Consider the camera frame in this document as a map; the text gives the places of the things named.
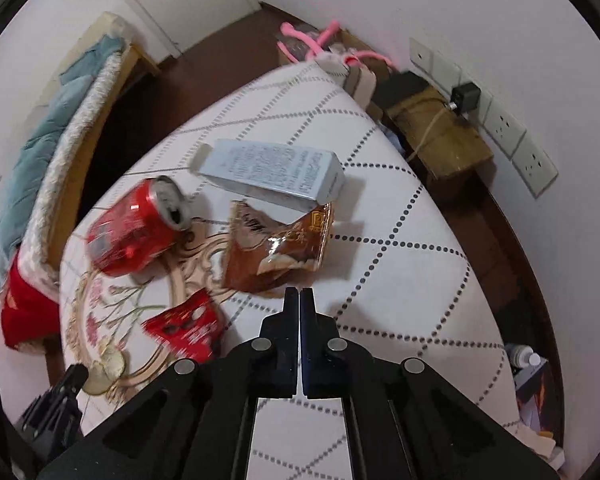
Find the pink toy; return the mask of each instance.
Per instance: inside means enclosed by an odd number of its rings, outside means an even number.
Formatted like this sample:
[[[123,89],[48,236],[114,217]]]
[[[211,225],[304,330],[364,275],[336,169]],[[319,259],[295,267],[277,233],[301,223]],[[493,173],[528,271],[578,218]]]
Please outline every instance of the pink toy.
[[[296,40],[302,41],[303,43],[306,44],[307,47],[309,47],[309,52],[306,54],[306,60],[311,60],[316,55],[320,54],[321,52],[324,52],[323,46],[339,30],[340,30],[340,23],[337,22],[337,20],[333,20],[333,21],[331,21],[329,26],[320,33],[320,36],[318,36],[318,38],[316,40],[314,40],[314,38],[305,34],[304,32],[295,30],[294,26],[291,25],[291,23],[285,22],[282,25],[280,25],[280,32],[282,32],[282,34],[284,36],[288,36],[290,38],[296,38]],[[291,63],[298,62],[298,60],[291,55],[289,50],[286,48],[285,44],[282,43],[281,41],[278,42],[278,48],[282,51],[282,53],[288,58],[288,60]],[[361,59],[363,59],[365,57],[371,57],[373,59],[379,59],[381,61],[384,61],[389,68],[391,68],[392,70],[396,70],[395,65],[392,63],[392,61],[387,56],[378,54],[377,52],[374,52],[373,50],[358,50],[355,52],[349,52],[348,54],[345,54],[345,57],[343,58],[343,63],[346,65],[360,64]]]

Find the black plug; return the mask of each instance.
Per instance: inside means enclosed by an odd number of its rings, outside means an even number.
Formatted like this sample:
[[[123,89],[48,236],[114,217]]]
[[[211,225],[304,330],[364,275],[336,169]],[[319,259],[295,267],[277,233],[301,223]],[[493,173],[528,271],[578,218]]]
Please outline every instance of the black plug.
[[[451,91],[451,101],[449,109],[460,116],[478,107],[480,100],[480,87],[474,82],[469,81],[455,86]]]

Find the bottle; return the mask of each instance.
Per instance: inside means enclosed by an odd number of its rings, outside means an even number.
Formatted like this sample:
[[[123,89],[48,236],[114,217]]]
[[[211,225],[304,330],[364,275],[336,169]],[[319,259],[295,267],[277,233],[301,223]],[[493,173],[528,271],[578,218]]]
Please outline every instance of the bottle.
[[[507,344],[504,347],[509,356],[509,362],[516,368],[527,368],[538,366],[541,363],[540,356],[528,345]]]

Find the crumpled wrapper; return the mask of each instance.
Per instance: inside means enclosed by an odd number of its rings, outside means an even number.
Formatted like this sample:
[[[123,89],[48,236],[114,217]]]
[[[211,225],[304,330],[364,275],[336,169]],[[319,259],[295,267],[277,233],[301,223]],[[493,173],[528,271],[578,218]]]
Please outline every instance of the crumpled wrapper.
[[[286,283],[298,270],[320,269],[332,223],[331,204],[286,225],[246,202],[234,202],[222,286],[257,293]]]

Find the can opening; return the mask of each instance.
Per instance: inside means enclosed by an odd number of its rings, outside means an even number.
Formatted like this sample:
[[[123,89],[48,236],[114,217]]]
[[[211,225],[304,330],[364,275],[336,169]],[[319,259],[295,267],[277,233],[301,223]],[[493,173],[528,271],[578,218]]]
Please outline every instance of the can opening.
[[[173,221],[174,224],[180,225],[180,222],[182,221],[182,214],[180,213],[179,209],[170,210],[169,216],[171,217],[171,220]]]

